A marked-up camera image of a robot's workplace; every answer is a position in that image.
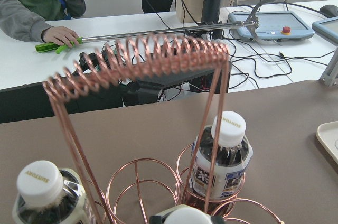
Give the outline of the person's hand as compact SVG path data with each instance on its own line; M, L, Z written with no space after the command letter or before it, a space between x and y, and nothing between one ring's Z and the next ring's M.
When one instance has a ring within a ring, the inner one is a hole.
M77 40L78 34L64 26L50 27L43 31L42 40L46 43L52 42L59 46L66 45L68 47L73 47L73 45L78 45Z

